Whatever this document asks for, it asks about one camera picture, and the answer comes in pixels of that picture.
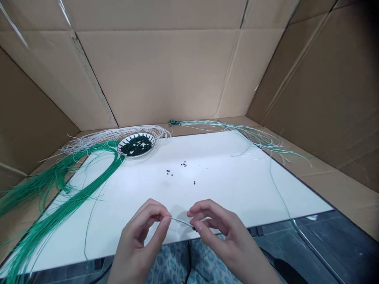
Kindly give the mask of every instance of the gray tile floor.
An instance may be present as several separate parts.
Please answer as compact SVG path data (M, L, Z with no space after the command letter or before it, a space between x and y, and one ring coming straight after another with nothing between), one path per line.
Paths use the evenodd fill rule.
M346 283L379 283L379 243L367 236L338 211L317 215L316 220L296 220L299 228ZM309 284L338 283L300 238L289 221L261 226L254 239L275 258L285 260ZM104 259L95 269L94 261L36 272L33 284L89 284L112 263ZM98 283L106 284L108 274Z

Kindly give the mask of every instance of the white table surface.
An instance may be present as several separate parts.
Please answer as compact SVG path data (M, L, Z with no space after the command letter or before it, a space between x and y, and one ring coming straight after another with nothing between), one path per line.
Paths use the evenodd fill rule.
M60 225L39 257L33 257L28 271L34 262L33 271L38 271L85 261L87 226L88 259L113 255L121 230L148 198L161 202L173 217L186 221L189 220L186 212L196 201L211 198L235 212L246 227L333 209L257 147L245 152L248 146L244 137L232 131L189 135L170 138L142 163L127 159L93 194L100 196L99 201L87 200ZM95 156L90 155L84 165ZM103 173L112 160L113 154L107 154L93 163L86 174L82 170L75 173L70 183L82 189ZM65 194L60 194L48 211L66 200ZM156 225L150 229L145 243L154 234ZM194 238L199 238L197 232L172 220L164 243Z

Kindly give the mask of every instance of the white wire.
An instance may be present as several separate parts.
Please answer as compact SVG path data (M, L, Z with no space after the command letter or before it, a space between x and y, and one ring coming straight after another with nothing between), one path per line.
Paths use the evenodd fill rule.
M72 155L74 153L90 149L96 144L111 140L121 140L135 133L148 133L152 135L156 140L156 144L165 142L166 138L171 137L171 133L168 130L158 125L132 126L118 129L107 129L88 134L80 138L73 137L75 140L69 145L62 147L60 150L66 154Z

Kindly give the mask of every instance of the finger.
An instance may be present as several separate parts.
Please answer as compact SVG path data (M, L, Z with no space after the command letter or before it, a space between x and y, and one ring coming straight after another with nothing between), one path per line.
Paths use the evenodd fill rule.
M193 218L190 220L190 224L194 224L194 222L196 221L201 221L207 217L210 217L210 218L213 218L213 219L217 219L219 220L219 217L217 217L216 214L214 214L212 211L210 210L205 210L203 212L200 212L200 213L196 213Z
M203 222L196 221L195 228L203 242L207 244L218 256L227 251L226 243L212 233Z
M141 233L139 234L139 236L137 237L137 240L143 245L144 244L144 241L146 240L146 237L147 237L147 234L149 233L149 229L150 227L155 223L155 219L154 218L150 218L146 224L143 226L142 230L141 230Z
M135 230L138 227L142 227L151 218L151 216L154 216L155 218L157 218L156 215L158 216L160 215L161 217L164 217L164 216L171 217L171 214L168 212L167 208L164 207L163 205L149 204L130 223L132 229Z
M219 228L219 223L215 219L205 219L202 222L208 228L214 228L214 229L218 229Z
M222 221L217 219L205 219L202 221L205 226L208 228L214 228L219 230L223 235L229 234L229 227L226 226Z
M230 217L228 215L228 210L217 204L211 199L202 200L196 202L190 210L187 212L188 217L193 217L196 213L200 213L203 211L209 210L214 213L218 218L224 220L229 223Z
M154 204L154 205L162 205L160 204L158 201L154 200L154 199L151 199L149 198L148 200L146 200L146 202L144 204L142 204L142 206L137 210L137 212L134 214L134 216L130 219L131 221L142 211L144 210L149 204Z
M167 230L169 229L171 222L171 217L165 216L159 223L157 230L155 231L153 237L146 246L146 251L154 257L157 256L159 250L161 249L162 243L167 235Z

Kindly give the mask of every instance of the green wire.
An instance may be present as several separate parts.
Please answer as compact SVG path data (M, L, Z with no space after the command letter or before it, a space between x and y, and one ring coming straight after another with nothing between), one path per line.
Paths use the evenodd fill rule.
M49 216L34 223L34 225L27 230L25 238L22 239L19 244L12 249L14 257L11 256L8 263L3 267L3 269L8 270L8 273L7 277L3 279L2 283L6 282L7 284L24 284L27 282L27 279L24 276L26 274L26 269L33 254L35 253L36 248L41 244L44 238L47 237L46 240L42 243L39 251L37 251L37 257L41 253L41 250L49 239L49 236L51 236L51 234L58 228L58 226L62 224L69 216L71 216L71 214L73 214L88 198L90 198L91 195L108 180L108 178L119 168L119 166L124 161L125 157L119 157L118 153L114 149L117 147L118 142L119 141L110 141L106 143L96 144L88 150L68 156L53 166L51 169L37 176L35 179L26 184L23 184L21 188L27 191L27 193L23 194L22 191L16 187L14 190L16 190L17 193L21 194L20 198L17 198L15 194L9 194L6 199L6 201L9 201L8 204L2 200L2 204L7 205L7 210L9 211L12 209L11 206L18 206L21 203L26 202L26 200L30 199L31 196L36 194L36 192L37 194L46 194L46 192L48 192L53 185L57 186L58 189L64 190L65 192L70 192L73 187L65 184L65 174L80 158L99 150L105 150L114 153L112 164L105 170L105 172L101 174L101 176L80 190L78 193L73 195L67 202L60 205Z

